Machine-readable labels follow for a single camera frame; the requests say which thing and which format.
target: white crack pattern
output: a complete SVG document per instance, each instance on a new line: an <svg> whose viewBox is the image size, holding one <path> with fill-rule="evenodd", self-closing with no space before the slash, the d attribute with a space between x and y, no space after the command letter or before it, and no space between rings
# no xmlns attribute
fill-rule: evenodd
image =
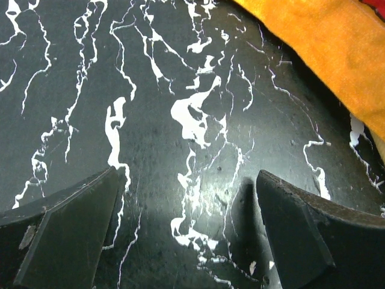
<svg viewBox="0 0 385 289"><path fill-rule="evenodd" d="M169 5L170 8L176 9L176 2L169 0L162 0L163 5ZM125 109L123 108L125 105L130 106L131 102L135 101L137 85L133 82L130 74L134 72L132 67L128 67L126 64L126 56L130 54L130 47L126 47L124 41L120 39L116 32L119 30L135 30L137 35L141 37L143 42L143 55L148 60L149 64L152 68L153 77L155 77L155 81L159 87L160 81L166 81L168 83L168 92L174 97L176 92L173 91L173 81L174 79L171 76L166 75L165 72L162 71L161 66L158 65L156 59L161 58L161 55L157 55L154 50L155 43L162 43L165 47L165 53L171 53L179 60L180 64L186 67L188 70L192 71L195 76L191 79L188 84L185 84L185 90L189 94L189 97L184 99L176 99L173 106L171 107L169 116L179 124L180 128L180 136L183 141L189 143L191 140L194 141L196 146L188 145L189 152L186 156L185 164L186 168L184 172L179 172L175 177L180 186L184 190L184 195L180 203L181 215L175 216L170 222L170 233L175 241L184 247L192 246L193 249L197 253L197 270L206 271L215 282L226 284L229 288L236 288L231 280L227 280L224 276L219 276L218 273L215 273L215 269L210 268L210 265L218 264L218 263L228 263L230 264L234 270L237 270L241 274L243 274L247 279L253 282L259 282L257 279L253 278L252 275L255 270L258 270L255 264L250 265L250 272L244 271L239 268L239 266L233 261L232 258L232 244L227 237L227 230L232 230L235 235L238 235L236 231L236 227L233 221L232 216L232 207L234 200L237 197L237 193L229 199L229 204L226 206L226 210L222 209L214 209L210 208L208 201L205 200L205 195L202 192L202 179L203 174L210 170L222 151L225 148L231 148L233 150L234 156L236 157L236 164L234 168L232 168L232 177L228 179L226 184L227 190L234 190L237 184L239 172L242 170L242 166L245 161L248 160L248 155L253 151L255 140L251 136L251 129L249 133L250 138L250 147L242 150L235 142L232 142L228 139L227 133L229 131L228 123L232 117L233 111L235 109L235 98L241 98L242 96L236 95L230 88L230 82L234 77L238 77L242 80L245 88L248 91L248 95L244 95L243 101L245 102L245 106L242 108L243 112L246 112L252 105L254 105L254 93L256 91L256 79L257 73L255 74L255 79L252 81L245 70L242 68L241 63L237 63L236 56L238 53L238 49L229 48L229 43L234 41L240 35L234 36L230 32L225 31L222 28L216 28L215 32L218 34L216 36L222 39L223 46L220 48L220 57L213 56L209 53L205 54L205 51L212 45L214 36L206 36L203 24L205 21L210 21L212 19L212 12L217 9L219 3L216 3L214 0L204 0L202 3L198 3L195 1L183 0L183 4L186 5L186 10L188 12L188 16L191 19L191 30L196 35L196 42L190 43L186 46L185 51L177 51L167 41L163 38L163 36L157 32L154 28L153 23L154 19L158 17L157 15L150 14L150 7L155 3L155 1L151 0L142 0L135 1L131 0L128 2L128 7L120 20L114 20L111 22L109 26L109 34L114 41L119 46L119 50L117 51L117 55L115 58L115 69L117 75L120 75L125 81L128 82L130 87L132 88L130 92L127 94L127 98L125 96L120 96L115 99L111 105L106 108L106 117L105 117L105 135L111 145L111 152L108 157L108 165L113 166L116 169L122 169L125 173L125 191L120 198L119 203L119 211L117 212L117 223L115 224L114 237L112 243L108 246L103 247L103 250L113 249L116 245L116 240L119 237L122 220L125 216L125 204L129 198L135 198L135 204L139 209L139 216L137 220L137 225L134 231L134 238L129 243L125 250L125 254L122 256L119 263L119 279L116 283L116 287L119 289L121 286L122 280L122 267L124 263L129 259L129 251L135 245L135 243L140 239L140 229L141 229L141 216L143 212L143 208L138 204L138 196L130 194L130 185L131 185L131 171L129 164L121 163L119 160L120 149L122 144L120 143L120 134L119 130L123 127L126 122L126 119L130 117L130 115L126 116ZM46 43L45 51L42 57L46 61L46 66L43 69L39 69L34 72L32 77L29 79L25 90L24 90L24 98L21 103L21 117L25 114L25 111L28 109L28 102L32 101L33 96L29 95L29 88L34 80L43 73L47 73L49 69L52 67L51 58L49 55L49 50L51 47L50 35L47 33L44 26L44 17L41 17L38 14L38 7L40 4L40 0L36 0L35 4L29 4L28 10L33 11L38 18L38 24L43 35L43 39ZM45 163L44 158L46 156L46 151L50 142L50 139L54 135L61 135L63 138L66 138L67 148L64 154L64 163L67 163L68 157L70 157L71 153L71 142L72 136L74 133L81 133L78 129L74 127L71 122L71 116L75 112L76 106L79 102L79 98L82 96L82 88L85 81L88 80L88 72L92 69L93 64L98 61L98 39L97 32L99 29L99 25L102 21L103 14L108 9L108 0L89 0L86 7L84 7L85 11L80 13L79 17L77 17L73 23L73 36L77 44L79 45L78 57L79 64L78 69L76 70L76 96L74 96L73 104L67 108L67 114L57 117L51 117L51 129L49 131L43 132L40 136L41 146L36 149L31 157L31 166L32 166L32 176L29 180L25 181L23 190L15 195L14 197L14 205L13 208L18 208L20 205L20 201L24 198L24 196L28 193L28 189L30 187L40 187L42 191L42 196L44 197L43 184L47 183L49 179L48 165ZM137 15L134 12L134 7L139 6L139 9L136 11L140 11L140 15ZM15 0L8 0L8 10L5 12L6 17L11 22L14 34L4 43L0 43L0 46L9 45L13 39L18 35L23 35L24 41L19 50L24 48L24 45L27 39L26 33L24 33L20 28L17 22L17 17L21 13L24 13L19 7L19 5L15 2ZM130 15L133 17L134 21L127 23L127 16ZM90 25L90 19L95 17L96 24ZM243 20L240 16L234 13L228 13L227 17L230 19L235 19L239 27L235 27L235 31L237 33L243 34L246 32L246 26L243 25ZM142 18L143 21L147 24L149 28L149 33L146 34L144 29L141 29L139 25L137 25L137 20ZM307 144L303 146L303 155L304 162L306 162L309 169L316 175L317 182L319 184L320 195L326 199L330 199L330 194L328 188L326 186L327 174L325 170L321 167L314 166L309 162L307 156L307 150L311 146L323 146L323 145L331 145L329 142L326 142L322 137L318 129L317 123L315 123L312 118L308 114L308 109L306 105L298 99L291 92L286 90L283 87L279 87L276 82L276 74L274 73L271 67L272 59L269 58L268 54L264 51L264 43L265 39L263 37L263 32L261 27L259 26L259 47L256 47L254 44L245 41L256 53L263 55L266 59L265 71L267 75L269 75L271 80L271 85L275 90L280 92L285 97L290 98L300 110L306 115L309 120L309 125L312 127L315 140L309 140ZM85 53L87 42L86 40L91 40L91 47L87 47L91 49L92 55L87 55ZM215 42L215 45L221 45L220 42ZM194 63L189 63L187 59L183 57L184 54L195 54L195 55L204 55L206 61L203 67L196 65ZM17 63L15 59L13 59L14 70L12 74L8 77L8 79L0 79L0 95L3 91L9 87L13 81L15 74L17 73ZM274 67L279 67L283 64L290 65L290 61L284 61L283 57L281 57L278 65ZM218 67L227 67L228 74L227 77L220 76L216 74L215 69ZM212 84L208 89L201 89L201 84L203 80L212 79ZM216 118L204 111L203 103L205 100L212 97L214 94L219 94L221 100L223 94L227 93L231 97L231 107L229 111L224 112L223 117ZM189 109L199 113L200 118L195 118L190 112ZM212 147L212 143L207 141L206 133L210 127L211 121L215 123L219 128L216 129L216 138L214 140L215 143L221 144L220 148L214 153L214 156L207 162L207 164L199 166L196 163L196 159L198 156L201 156ZM353 150L354 154L361 161L363 166L366 169L366 174L368 176L369 182L373 187L375 187L378 191L380 190L380 186L384 181L379 181L379 176L370 173L370 165L367 161L365 161L357 150L357 145L359 144L359 138L363 137L366 141L369 139L366 137L364 133L364 126L359 120L357 120L354 116L351 116L351 133L350 133L350 148ZM198 229L195 228L197 218L194 216L201 216L203 213L211 216L213 213L219 213L223 217L223 229L221 231L218 239L214 239L209 237L204 232L199 232ZM188 232L182 233L180 230L181 225L184 222L189 222L188 224ZM227 256L222 256L216 253L217 246L220 241L225 241L227 244Z"/></svg>

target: white streak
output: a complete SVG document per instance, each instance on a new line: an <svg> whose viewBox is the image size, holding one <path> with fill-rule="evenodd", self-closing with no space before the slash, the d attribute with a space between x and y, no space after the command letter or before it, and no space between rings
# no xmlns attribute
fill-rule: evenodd
<svg viewBox="0 0 385 289"><path fill-rule="evenodd" d="M256 265L257 265L257 262L256 262L256 261L253 261L253 262L250 263L250 266L249 266L249 269L250 269L250 275L253 275L253 274L254 274Z"/></svg>
<svg viewBox="0 0 385 289"><path fill-rule="evenodd" d="M126 13L123 15L122 19L120 22L118 21L112 21L110 27L109 27L109 33L110 35L112 35L116 41L118 42L119 44L119 51L118 51L118 55L116 56L116 60L119 58L120 56L120 51L122 52L122 57L120 59L121 61L121 64L120 64L120 67L117 67L116 66L116 69L119 71L119 73L121 74L121 76L123 77L123 79L127 80L128 83L131 85L132 87L132 90L131 90L131 95L130 95L130 99L131 101L134 100L135 98L135 92L137 91L137 86L132 82L131 78L125 74L124 72L124 68L125 68L125 51L126 51L126 48L125 46L123 45L123 42L119 39L119 37L116 36L115 34L115 31L116 30L119 30L119 29L122 29L122 28L126 28L126 27L130 27L132 26L134 23L132 24L129 24L129 25L122 25L125 21L125 17L127 16L127 14L129 13L130 9L134 6L132 1L130 2L131 6L127 9Z"/></svg>
<svg viewBox="0 0 385 289"><path fill-rule="evenodd" d="M31 165L32 165L32 173L33 177L29 179L28 181L25 182L24 189L20 194L15 195L14 197L14 205L12 209L16 209L20 206L19 201L24 198L24 195L28 189L28 187L40 187L42 189L42 185L45 184L48 180L48 168L47 164L44 161L38 160L38 158L44 158L46 151L47 151L47 146L48 146L48 139L53 136L55 132L63 132L62 130L58 129L58 125L62 124L63 121L59 121L51 117L51 125L52 129L49 132L44 132L41 136L40 139L42 141L42 146L40 149L37 149L32 158L31 158ZM39 179L38 173L43 173L44 178Z"/></svg>
<svg viewBox="0 0 385 289"><path fill-rule="evenodd" d="M349 146L353 150L354 154L356 157L360 160L360 162L365 166L366 169L366 176L369 179L369 182L373 187L376 188L381 193L380 186L384 184L384 181L378 181L379 176L375 175L375 179L372 180L369 171L370 171L370 164L365 161L357 151L356 147L359 145L359 138L360 136L364 137L365 139L368 139L367 136L365 135L365 126L363 122L361 122L359 119L357 119L355 116L350 114L350 125L351 125L351 132L350 132L350 142Z"/></svg>
<svg viewBox="0 0 385 289"><path fill-rule="evenodd" d="M26 88L25 88L25 90L24 90L24 99L23 99L23 101L22 101L22 112L21 112L21 115L24 113L25 102L26 102L26 99L27 99L27 97L28 97L28 89L29 89L29 87L30 87L32 81L34 80L34 78L35 78L37 75L39 75L39 74L41 74L41 73L46 73L46 72L48 71L48 69L52 66L51 59L49 59L49 57L48 57L48 56L49 56L48 50L49 50L49 48L51 47L51 41L49 41L49 40L47 39L47 31L45 30L45 28L44 28L44 26L43 26L43 24L42 24L42 22L41 22L40 15L37 14L36 12L35 12L35 14L36 14L37 17L38 17L38 24L40 25L40 30L43 32L43 38L44 38L45 42L47 43L46 49L45 49L45 51L44 51L44 58L45 58L45 60L47 61L47 65L46 65L46 67L45 67L44 69L40 69L40 70L36 71L36 72L33 74L33 76L29 79L28 84L27 84L27 86L26 86Z"/></svg>
<svg viewBox="0 0 385 289"><path fill-rule="evenodd" d="M70 118L71 118L71 115L73 113L73 110L76 108L76 106L78 104L79 97L80 97L80 94L82 92L83 83L87 79L88 70L90 69L90 67L93 63L97 62L97 49L96 49L96 44L95 44L96 39L94 38L94 34L97 31L97 29L99 28L102 16L108 7L107 0L91 0L90 1L90 3L93 3L95 6L96 6L97 2L103 3L103 10L100 13L97 24L95 24L94 31L90 34L90 37L92 39L92 44L93 44L93 58L87 59L87 60L85 59L85 55L84 55L85 45L84 45L83 41L88 36L88 32L90 31L90 24L88 22L88 18L91 17L95 13L97 8L95 8L94 11L91 11L88 7L88 4L87 4L87 8L86 8L85 13L82 16L76 18L74 23L73 23L73 35L75 36L76 41L81 45L81 49L79 50L79 56L81 58L81 62L79 65L79 69L76 71L76 74L77 74L77 77L76 77L76 79L77 79L77 82L76 82L76 90L77 90L76 99L75 99L74 103L72 104L72 106L70 108L67 108L67 114L64 117L64 120L68 126L68 132L69 132L67 149L66 149L66 152L64 154L64 160L66 163L67 163L67 156L68 156L68 153L69 153L70 148L71 148L71 142L70 141L72 138L72 133L74 130L77 131L77 129L72 128L72 125L70 124ZM81 24L79 23L80 20L82 20L84 25L85 25L85 31L81 37L78 37L76 28L81 27Z"/></svg>
<svg viewBox="0 0 385 289"><path fill-rule="evenodd" d="M238 71L239 71L240 74L241 74L241 78L247 82L247 84L248 84L248 92L249 92L250 95L251 95L251 99L250 99L250 101L248 102L248 105L247 105L246 107L243 108L243 111L246 111L246 110L248 110L248 109L251 107L251 105L253 104L253 100L254 100L253 86L252 86L250 80L245 76L245 72L244 72L243 69L241 68L241 65L240 65L240 64L238 64Z"/></svg>
<svg viewBox="0 0 385 289"><path fill-rule="evenodd" d="M126 261L126 258L128 256L128 252L130 251L132 245L134 245L138 241L138 231L140 230L141 218L142 218L142 209L140 210L139 217L138 217L138 226L137 226L137 228L135 229L135 232L134 232L135 238L129 243L129 245L128 245L127 249L126 249L126 253L123 256L123 259L120 261L120 264L119 264L119 278L118 278L118 282L117 282L117 289L120 289L120 281L122 280L122 267L123 267L123 263Z"/></svg>
<svg viewBox="0 0 385 289"><path fill-rule="evenodd" d="M306 149L311 147L312 145L315 145L315 146L322 146L325 141L324 139L320 136L320 134L317 134L317 137L319 139L319 141L313 141L313 140L309 140L308 144L305 144L303 146L303 154L305 156L305 160L306 160L306 163L308 165L308 167L311 168L311 170L313 171L313 173L318 173L318 176L317 176L317 181L318 181L318 184L319 184L319 190L320 190L320 195L321 197L323 197L324 199L327 199L327 200L330 200L330 193L326 187L326 180L325 180L325 171L324 169L322 169L321 167L317 167L317 168L314 168L312 164L309 163L309 160L307 158L307 154L306 154Z"/></svg>
<svg viewBox="0 0 385 289"><path fill-rule="evenodd" d="M11 74L11 76L9 77L8 81L5 82L3 81L2 79L0 79L0 83L2 85L2 87L0 87L0 92L3 92L12 82L12 79L13 79L13 76L14 74L16 73L16 69L17 69L17 64L16 64L16 61L13 60L13 64L14 64L14 69L13 69L13 73Z"/></svg>

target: white paint splatter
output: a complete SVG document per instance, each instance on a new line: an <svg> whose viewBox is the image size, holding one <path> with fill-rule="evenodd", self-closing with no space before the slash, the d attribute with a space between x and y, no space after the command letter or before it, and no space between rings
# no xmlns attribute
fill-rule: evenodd
<svg viewBox="0 0 385 289"><path fill-rule="evenodd" d="M365 161L357 151L356 147L359 145L359 138L360 136L364 137L366 140L369 140L367 136L365 135L365 126L363 122L361 122L358 118L350 114L350 125L351 125L351 132L350 132L350 142L349 146L353 150L356 157L360 160L360 162L365 166L366 169L366 176L369 179L369 182L371 185L376 188L381 193L380 186L384 184L384 181L378 181L380 179L379 176L375 175L375 179L372 180L369 171L370 171L370 164Z"/></svg>
<svg viewBox="0 0 385 289"><path fill-rule="evenodd" d="M253 261L253 262L250 263L250 266L249 266L249 269L250 269L250 275L253 275L253 274L254 274L256 265L257 265L257 262L256 262L256 261Z"/></svg>
<svg viewBox="0 0 385 289"><path fill-rule="evenodd" d="M216 76L208 91L197 92L187 99L178 99L171 108L172 118L182 125L182 137L185 140L195 140L202 149L210 146L210 143L205 142L208 115L201 110L201 107L213 89L220 85L221 78ZM193 118L188 111L189 107L201 113L202 119Z"/></svg>

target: yellow towel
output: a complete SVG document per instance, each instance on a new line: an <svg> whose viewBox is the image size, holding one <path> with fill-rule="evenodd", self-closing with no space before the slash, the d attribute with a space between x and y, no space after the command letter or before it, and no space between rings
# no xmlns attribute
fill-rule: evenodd
<svg viewBox="0 0 385 289"><path fill-rule="evenodd" d="M358 0L235 0L385 141L385 23Z"/></svg>

